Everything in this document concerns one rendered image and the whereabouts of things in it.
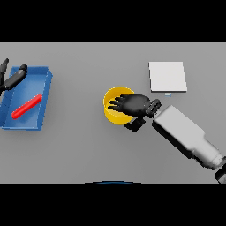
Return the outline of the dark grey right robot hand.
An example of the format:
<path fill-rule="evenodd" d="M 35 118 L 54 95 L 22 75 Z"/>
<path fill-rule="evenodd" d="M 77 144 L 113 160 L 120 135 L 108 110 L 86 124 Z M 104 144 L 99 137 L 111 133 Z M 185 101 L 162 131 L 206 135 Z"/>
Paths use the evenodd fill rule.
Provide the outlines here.
<path fill-rule="evenodd" d="M 108 109 L 134 117 L 135 120 L 125 124 L 124 127 L 137 132 L 146 122 L 144 117 L 153 118 L 161 106 L 159 99 L 151 101 L 143 94 L 121 94 L 109 102 Z"/>

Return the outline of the red beaker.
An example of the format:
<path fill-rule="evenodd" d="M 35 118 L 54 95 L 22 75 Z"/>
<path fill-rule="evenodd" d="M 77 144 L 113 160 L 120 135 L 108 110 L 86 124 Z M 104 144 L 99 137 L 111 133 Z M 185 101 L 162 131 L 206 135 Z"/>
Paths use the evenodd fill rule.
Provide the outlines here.
<path fill-rule="evenodd" d="M 23 105 L 21 105 L 20 107 L 15 109 L 11 113 L 11 117 L 13 119 L 17 119 L 17 118 L 21 117 L 22 115 L 27 113 L 31 108 L 33 108 L 34 106 L 39 104 L 41 102 L 41 99 L 42 99 L 42 95 L 41 94 L 37 94 L 32 99 L 30 99 L 29 101 L 25 102 Z"/>

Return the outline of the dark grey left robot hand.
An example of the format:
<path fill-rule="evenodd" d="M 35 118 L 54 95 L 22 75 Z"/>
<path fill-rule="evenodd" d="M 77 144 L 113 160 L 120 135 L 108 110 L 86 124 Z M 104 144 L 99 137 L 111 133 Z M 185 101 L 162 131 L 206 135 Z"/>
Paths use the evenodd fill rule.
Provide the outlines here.
<path fill-rule="evenodd" d="M 8 63 L 9 59 L 6 58 L 0 64 L 0 96 L 2 95 L 2 92 L 12 90 L 18 83 L 20 83 L 27 76 L 27 65 L 22 64 L 17 72 L 15 72 L 8 79 L 4 79 Z"/>

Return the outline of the pale square metallic scale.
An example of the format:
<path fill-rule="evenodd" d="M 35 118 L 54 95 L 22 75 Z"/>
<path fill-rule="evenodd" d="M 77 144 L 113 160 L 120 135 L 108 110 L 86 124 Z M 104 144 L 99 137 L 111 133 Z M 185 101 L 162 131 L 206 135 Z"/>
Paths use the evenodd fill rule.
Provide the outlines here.
<path fill-rule="evenodd" d="M 152 93 L 186 93 L 185 69 L 182 62 L 149 62 Z"/>

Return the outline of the yellow bowl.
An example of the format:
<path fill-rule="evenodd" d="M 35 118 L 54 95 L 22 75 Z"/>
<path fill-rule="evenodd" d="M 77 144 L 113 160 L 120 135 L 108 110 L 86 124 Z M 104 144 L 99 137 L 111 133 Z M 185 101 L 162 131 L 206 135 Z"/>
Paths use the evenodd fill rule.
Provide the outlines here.
<path fill-rule="evenodd" d="M 133 91 L 129 87 L 112 87 L 109 89 L 103 98 L 103 109 L 105 117 L 112 124 L 127 124 L 133 120 L 133 117 L 127 116 L 122 112 L 117 112 L 112 109 L 108 109 L 110 106 L 110 101 L 114 101 L 116 97 L 119 97 L 121 94 L 133 94 Z"/>

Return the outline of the blue tray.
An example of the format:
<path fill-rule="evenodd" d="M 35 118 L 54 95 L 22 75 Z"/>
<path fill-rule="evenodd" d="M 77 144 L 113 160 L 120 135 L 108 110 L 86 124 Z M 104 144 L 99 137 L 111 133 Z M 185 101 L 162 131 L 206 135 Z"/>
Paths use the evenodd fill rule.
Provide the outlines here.
<path fill-rule="evenodd" d="M 5 91 L 0 103 L 0 128 L 13 131 L 40 131 L 43 125 L 46 105 L 53 74 L 48 66 L 29 66 L 27 76 L 12 90 Z M 41 101 L 17 119 L 11 113 L 32 100 L 37 94 Z"/>

